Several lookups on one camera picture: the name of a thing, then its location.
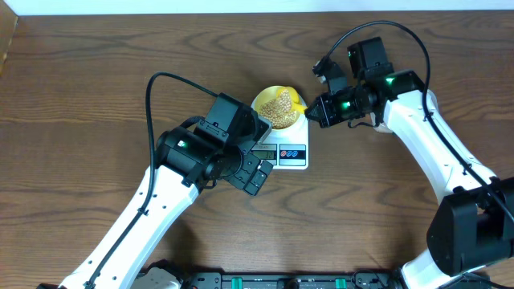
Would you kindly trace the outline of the yellow plastic measuring scoop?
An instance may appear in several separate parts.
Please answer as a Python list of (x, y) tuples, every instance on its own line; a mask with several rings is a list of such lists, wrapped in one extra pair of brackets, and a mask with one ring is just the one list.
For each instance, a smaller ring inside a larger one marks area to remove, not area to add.
[(304, 114), (307, 109), (301, 103), (298, 92), (292, 87), (279, 87), (276, 93), (276, 103), (283, 113), (298, 112)]

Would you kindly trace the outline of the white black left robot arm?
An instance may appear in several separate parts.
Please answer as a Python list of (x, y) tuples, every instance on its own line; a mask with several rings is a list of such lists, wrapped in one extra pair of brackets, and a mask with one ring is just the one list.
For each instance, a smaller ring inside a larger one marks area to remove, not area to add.
[(152, 140), (150, 165), (132, 200), (61, 288), (129, 288), (166, 231), (199, 194), (225, 180), (255, 196), (272, 171), (251, 150), (271, 122), (219, 94), (207, 116), (192, 116)]

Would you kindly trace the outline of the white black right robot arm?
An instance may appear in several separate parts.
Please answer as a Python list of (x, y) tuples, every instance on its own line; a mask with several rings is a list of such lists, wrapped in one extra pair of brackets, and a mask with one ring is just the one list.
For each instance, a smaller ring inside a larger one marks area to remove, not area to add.
[(364, 124), (396, 135), (426, 174), (439, 207), (427, 248), (406, 263), (392, 288), (478, 288), (477, 270), (513, 256), (513, 181), (481, 164), (439, 113), (437, 100), (414, 71), (395, 71), (380, 38), (348, 47), (354, 86), (328, 56), (313, 67), (327, 85), (305, 115), (322, 128)]

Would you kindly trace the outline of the yellow plastic bowl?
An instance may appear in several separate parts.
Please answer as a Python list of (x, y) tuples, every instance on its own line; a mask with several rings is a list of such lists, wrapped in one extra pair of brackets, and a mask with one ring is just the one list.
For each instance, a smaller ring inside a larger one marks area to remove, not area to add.
[[(255, 102), (254, 102), (254, 110), (256, 110), (258, 114), (259, 114), (260, 107), (263, 104), (276, 98), (276, 93), (277, 93), (277, 90), (279, 89), (279, 87), (285, 87), (285, 86), (273, 86), (273, 87), (266, 88), (256, 96)], [(296, 112), (296, 121), (300, 118), (300, 115), (303, 115), (303, 114)]]

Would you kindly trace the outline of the soybeans in yellow bowl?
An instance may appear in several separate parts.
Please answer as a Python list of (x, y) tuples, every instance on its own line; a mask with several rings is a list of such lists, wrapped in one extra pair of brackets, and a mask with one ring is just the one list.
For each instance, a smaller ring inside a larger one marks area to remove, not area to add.
[(281, 88), (277, 97), (263, 104), (259, 114), (269, 120), (274, 129), (284, 129), (296, 122), (296, 112), (292, 110), (292, 96), (288, 89)]

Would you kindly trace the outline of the white digital kitchen scale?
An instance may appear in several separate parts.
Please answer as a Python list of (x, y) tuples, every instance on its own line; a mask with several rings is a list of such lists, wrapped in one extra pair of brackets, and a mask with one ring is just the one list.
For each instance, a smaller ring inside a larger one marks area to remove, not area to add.
[(272, 129), (251, 152), (274, 169), (303, 170), (309, 162), (309, 125), (304, 115), (289, 128)]

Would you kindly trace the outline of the clear plastic bean container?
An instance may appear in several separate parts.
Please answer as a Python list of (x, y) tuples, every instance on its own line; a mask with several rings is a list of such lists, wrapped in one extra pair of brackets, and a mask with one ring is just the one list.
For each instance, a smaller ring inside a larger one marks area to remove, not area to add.
[(373, 112), (370, 113), (370, 119), (372, 120), (373, 129), (376, 132), (389, 133), (389, 134), (393, 133), (393, 131), (390, 130), (384, 122), (381, 122), (381, 123), (378, 122), (377, 115), (374, 114)]

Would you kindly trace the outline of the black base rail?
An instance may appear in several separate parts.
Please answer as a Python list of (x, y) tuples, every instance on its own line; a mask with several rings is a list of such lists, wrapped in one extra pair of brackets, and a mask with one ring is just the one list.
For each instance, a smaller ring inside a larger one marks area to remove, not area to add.
[(342, 275), (258, 275), (201, 272), (184, 280), (181, 289), (402, 289), (391, 273), (357, 271)]

